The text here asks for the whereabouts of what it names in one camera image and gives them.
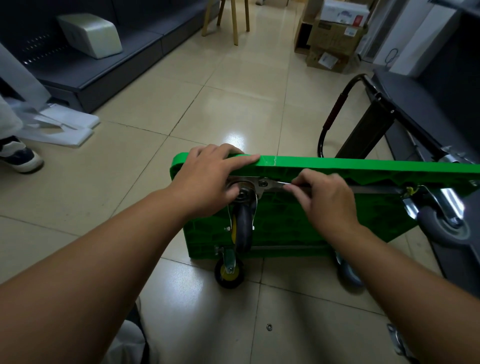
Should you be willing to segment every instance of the hand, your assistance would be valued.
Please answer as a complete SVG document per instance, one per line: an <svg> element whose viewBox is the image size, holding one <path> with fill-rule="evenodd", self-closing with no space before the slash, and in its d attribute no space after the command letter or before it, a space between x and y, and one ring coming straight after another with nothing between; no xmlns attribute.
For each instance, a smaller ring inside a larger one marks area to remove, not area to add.
<svg viewBox="0 0 480 364"><path fill-rule="evenodd" d="M298 187L302 184L312 186L311 198ZM295 195L310 223L325 239L331 241L360 226L353 192L338 174L304 169L284 188Z"/></svg>
<svg viewBox="0 0 480 364"><path fill-rule="evenodd" d="M243 154L230 145L197 146L190 150L187 160L167 190L185 208L187 218L212 216L237 198L237 185L225 188L233 170L258 161L259 154L227 158L229 154Z"/></svg>

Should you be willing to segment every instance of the white box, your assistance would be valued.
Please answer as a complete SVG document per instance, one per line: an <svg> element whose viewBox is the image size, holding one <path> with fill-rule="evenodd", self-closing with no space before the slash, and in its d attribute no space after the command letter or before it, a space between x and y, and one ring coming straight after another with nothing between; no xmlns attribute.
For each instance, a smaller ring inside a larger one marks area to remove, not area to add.
<svg viewBox="0 0 480 364"><path fill-rule="evenodd" d="M57 20L69 44L96 59L122 52L115 25L87 13L59 15Z"/></svg>
<svg viewBox="0 0 480 364"><path fill-rule="evenodd" d="M365 25L369 13L367 5L325 0L322 11L315 19L362 27Z"/></svg>

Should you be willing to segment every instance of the tile floor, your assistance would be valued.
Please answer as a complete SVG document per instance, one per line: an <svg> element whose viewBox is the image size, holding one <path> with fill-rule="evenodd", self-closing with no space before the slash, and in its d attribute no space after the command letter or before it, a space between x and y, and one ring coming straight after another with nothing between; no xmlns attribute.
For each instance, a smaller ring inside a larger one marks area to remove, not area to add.
<svg viewBox="0 0 480 364"><path fill-rule="evenodd" d="M250 33L230 3L222 26L195 34L97 111L101 124L78 149L29 142L46 160L37 174L0 167L0 281L70 243L149 192L195 145L228 142L247 153L316 155L323 121L351 75L307 68L293 53L302 5L250 4ZM355 86L327 135L333 157L368 106ZM391 159L382 140L369 158ZM393 246L435 272L420 230ZM141 294L162 363L400 363L382 310L352 294L324 257L253 259L247 280L226 291L215 262L191 261L180 233ZM272 331L266 329L271 324Z"/></svg>

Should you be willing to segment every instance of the black and white sneaker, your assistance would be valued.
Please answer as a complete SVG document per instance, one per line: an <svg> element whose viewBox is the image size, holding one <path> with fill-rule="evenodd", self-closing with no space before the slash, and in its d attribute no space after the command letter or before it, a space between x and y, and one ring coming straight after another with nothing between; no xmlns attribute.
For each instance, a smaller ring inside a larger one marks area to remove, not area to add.
<svg viewBox="0 0 480 364"><path fill-rule="evenodd" d="M0 139L0 160L19 173L34 173L43 167L43 159L16 137Z"/></svg>

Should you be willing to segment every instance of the wheel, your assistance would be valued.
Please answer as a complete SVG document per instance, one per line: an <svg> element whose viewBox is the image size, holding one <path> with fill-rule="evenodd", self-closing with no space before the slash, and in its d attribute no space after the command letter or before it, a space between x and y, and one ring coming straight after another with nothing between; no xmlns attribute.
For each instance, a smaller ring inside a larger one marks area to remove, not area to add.
<svg viewBox="0 0 480 364"><path fill-rule="evenodd" d="M417 215L417 221L423 233L440 245L447 248L459 248L469 245L470 226L468 226L465 220L459 228L452 228L442 217L438 216L434 208L424 206Z"/></svg>
<svg viewBox="0 0 480 364"><path fill-rule="evenodd" d="M223 258L216 263L214 274L215 280L218 284L229 290L237 288L245 278L243 273L243 263L238 258L235 264L235 271L232 274L227 273L225 265L223 264Z"/></svg>
<svg viewBox="0 0 480 364"><path fill-rule="evenodd" d="M364 287L363 282L360 280L359 276L357 276L355 271L352 269L350 264L347 263L346 260L343 260L342 263L340 263L340 266L338 267L338 272L340 273L340 276L352 286L356 288Z"/></svg>
<svg viewBox="0 0 480 364"><path fill-rule="evenodd" d="M250 206L236 204L232 211L232 241L237 253L246 253L252 247L253 216Z"/></svg>

